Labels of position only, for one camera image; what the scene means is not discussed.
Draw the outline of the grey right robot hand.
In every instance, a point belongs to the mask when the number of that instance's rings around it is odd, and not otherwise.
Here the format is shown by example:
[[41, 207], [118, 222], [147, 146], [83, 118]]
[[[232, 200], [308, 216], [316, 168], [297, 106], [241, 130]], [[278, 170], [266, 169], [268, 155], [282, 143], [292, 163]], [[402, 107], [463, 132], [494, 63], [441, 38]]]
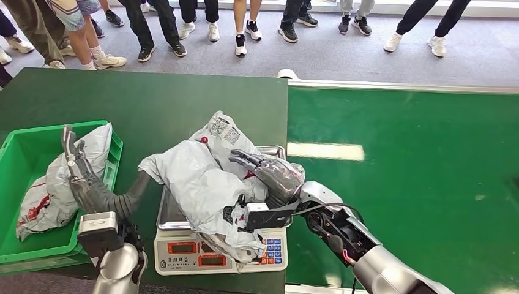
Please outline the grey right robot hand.
[[229, 161], [245, 167], [268, 188], [265, 202], [270, 209], [294, 203], [304, 183], [302, 173], [294, 165], [277, 157], [233, 149]]

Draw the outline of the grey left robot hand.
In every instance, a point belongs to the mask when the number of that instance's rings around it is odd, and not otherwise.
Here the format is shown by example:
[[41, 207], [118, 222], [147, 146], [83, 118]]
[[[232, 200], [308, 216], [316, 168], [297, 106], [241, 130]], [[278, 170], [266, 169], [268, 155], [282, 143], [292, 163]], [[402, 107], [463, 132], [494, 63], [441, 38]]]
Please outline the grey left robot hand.
[[70, 125], [64, 126], [61, 143], [70, 174], [70, 190], [78, 206], [86, 214], [112, 211], [122, 217], [124, 211], [118, 203], [121, 197], [107, 188], [89, 159], [97, 151], [86, 151], [89, 143], [78, 140]]

